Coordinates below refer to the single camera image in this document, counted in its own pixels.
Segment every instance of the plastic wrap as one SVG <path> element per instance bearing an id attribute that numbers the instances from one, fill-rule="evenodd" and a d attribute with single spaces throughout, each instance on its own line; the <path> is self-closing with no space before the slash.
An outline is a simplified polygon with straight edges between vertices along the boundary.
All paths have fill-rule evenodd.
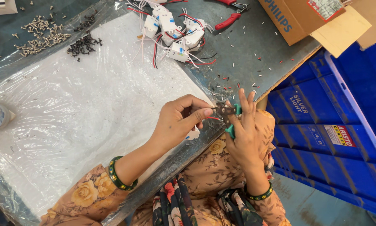
<path id="1" fill-rule="evenodd" d="M 73 30 L 93 8 L 99 13 L 91 35 L 100 37 L 103 46 L 78 56 L 80 62 L 66 54 L 66 45 L 82 33 L 71 33 L 66 43 L 31 58 L 20 59 L 17 51 L 0 62 L 0 104 L 16 114 L 0 130 L 0 207 L 22 225 L 37 225 L 91 168 L 147 141 L 167 101 L 193 94 L 211 103 L 206 89 L 174 60 L 165 58 L 158 70 L 153 68 L 152 42 L 145 42 L 143 63 L 140 55 L 131 61 L 140 45 L 135 42 L 139 20 L 122 3 L 101 1 L 72 19 L 66 30 Z M 215 139 L 219 128 L 206 124 L 200 138 L 169 151 L 140 178 L 149 183 L 145 189 L 157 189 L 181 170 Z M 156 178 L 149 177 L 153 172 Z M 120 221 L 149 193 L 131 194 L 136 197 L 132 206 L 120 214 L 121 205 L 104 223 Z"/>

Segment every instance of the bangle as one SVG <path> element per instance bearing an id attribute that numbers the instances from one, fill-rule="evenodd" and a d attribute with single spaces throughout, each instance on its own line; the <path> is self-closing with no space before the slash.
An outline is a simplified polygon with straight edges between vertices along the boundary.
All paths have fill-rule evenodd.
<path id="1" fill-rule="evenodd" d="M 132 183 L 132 186 L 127 186 L 127 185 L 123 184 L 121 182 L 121 180 L 118 178 L 117 174 L 115 173 L 114 165 L 115 165 L 115 161 L 117 161 L 118 159 L 120 159 L 122 157 L 123 156 L 117 156 L 117 157 L 114 157 L 113 159 L 111 159 L 111 162 L 108 166 L 108 172 L 110 173 L 110 179 L 112 180 L 112 182 L 115 184 L 115 186 L 117 188 L 124 190 L 124 191 L 130 191 L 130 190 L 132 190 L 136 187 L 136 185 L 138 184 L 138 179 L 136 179 Z"/>
<path id="2" fill-rule="evenodd" d="M 271 195 L 271 193 L 273 192 L 273 186 L 271 185 L 271 182 L 269 181 L 269 189 L 267 190 L 267 192 L 265 192 L 264 194 L 262 195 L 258 195 L 258 196 L 253 196 L 253 195 L 250 195 L 248 192 L 247 192 L 247 185 L 245 185 L 244 187 L 244 191 L 247 195 L 247 197 L 251 200 L 256 200 L 256 201 L 259 201 L 259 200 L 263 200 L 263 199 L 266 199 L 267 197 L 269 197 Z"/>

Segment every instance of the red-handled pliers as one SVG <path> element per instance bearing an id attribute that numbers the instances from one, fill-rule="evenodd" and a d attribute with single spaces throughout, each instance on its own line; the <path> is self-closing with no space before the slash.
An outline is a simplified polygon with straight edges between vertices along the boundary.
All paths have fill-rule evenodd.
<path id="1" fill-rule="evenodd" d="M 241 13 L 246 10 L 249 6 L 249 4 L 241 4 L 241 3 L 237 3 L 236 0 L 216 0 L 218 2 L 222 2 L 222 3 L 226 3 L 227 5 L 229 6 L 235 6 L 236 8 L 239 8 L 240 10 L 237 11 L 237 13 L 233 13 L 231 14 L 230 18 L 228 18 L 226 21 L 224 21 L 223 23 L 220 23 L 218 25 L 216 25 L 214 28 L 216 30 L 220 30 L 222 28 L 225 28 L 227 26 L 229 26 L 230 24 L 234 23 L 234 21 L 238 18 L 241 17 Z"/>

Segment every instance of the pliers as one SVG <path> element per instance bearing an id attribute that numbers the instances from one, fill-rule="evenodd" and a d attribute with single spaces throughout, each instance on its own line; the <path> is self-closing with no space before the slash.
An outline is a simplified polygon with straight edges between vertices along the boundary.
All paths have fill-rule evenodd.
<path id="1" fill-rule="evenodd" d="M 231 138 L 235 139 L 234 125 L 230 123 L 228 116 L 232 114 L 240 115 L 242 113 L 241 107 L 238 104 L 235 104 L 234 107 L 225 107 L 225 104 L 222 102 L 219 102 L 216 105 L 216 113 L 221 115 L 221 117 L 224 120 L 224 123 L 226 124 L 227 128 L 225 129 L 225 131 L 230 134 Z"/>
<path id="2" fill-rule="evenodd" d="M 229 6 L 232 5 L 232 6 L 235 6 L 236 8 L 239 8 L 237 13 L 231 14 L 230 18 L 228 18 L 226 21 L 216 25 L 214 27 L 216 30 L 220 30 L 220 29 L 225 28 L 225 27 L 229 26 L 230 24 L 234 23 L 234 21 L 236 21 L 236 19 L 241 17 L 241 13 L 244 10 L 248 9 L 248 6 L 249 6 L 249 4 L 237 3 L 237 0 L 216 0 L 216 1 L 226 3 Z"/>

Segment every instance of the pile of screws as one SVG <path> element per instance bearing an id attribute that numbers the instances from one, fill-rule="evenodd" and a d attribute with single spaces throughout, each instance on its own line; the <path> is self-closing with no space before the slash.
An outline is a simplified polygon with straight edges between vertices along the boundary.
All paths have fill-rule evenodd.
<path id="1" fill-rule="evenodd" d="M 65 41 L 67 38 L 70 37 L 70 34 L 62 34 L 58 33 L 58 29 L 62 30 L 64 26 L 61 24 L 60 26 L 54 24 L 50 27 L 50 23 L 46 20 L 43 20 L 42 16 L 36 16 L 37 18 L 33 19 L 33 22 L 21 27 L 22 29 L 27 30 L 29 33 L 33 33 L 33 36 L 39 40 L 32 40 L 28 41 L 30 47 L 27 47 L 26 44 L 24 46 L 17 46 L 14 45 L 17 49 L 22 49 L 23 53 L 20 55 L 27 57 L 29 54 L 37 54 L 43 51 L 46 47 L 52 47 L 55 44 L 59 44 L 62 41 Z M 44 33 L 42 31 L 49 30 L 50 35 L 47 37 L 43 37 Z"/>
<path id="2" fill-rule="evenodd" d="M 84 21 L 83 23 L 80 23 L 80 26 L 79 27 L 76 27 L 75 29 L 73 29 L 75 32 L 76 31 L 82 31 L 83 29 L 87 28 L 87 27 L 90 27 L 92 25 L 92 23 L 95 22 L 95 18 L 94 16 L 96 15 L 98 11 L 97 10 L 94 10 L 94 13 L 91 15 L 91 16 L 85 16 L 85 18 L 87 19 L 86 21 Z"/>
<path id="3" fill-rule="evenodd" d="M 87 30 L 86 33 L 88 34 L 85 35 L 83 38 L 80 38 L 80 40 L 77 40 L 74 44 L 70 45 L 70 47 L 66 51 L 67 54 L 72 53 L 70 55 L 71 57 L 76 57 L 79 54 L 90 55 L 90 52 L 96 51 L 90 45 L 95 45 L 95 44 L 103 45 L 101 43 L 100 38 L 97 41 L 96 39 L 91 37 L 90 30 Z"/>

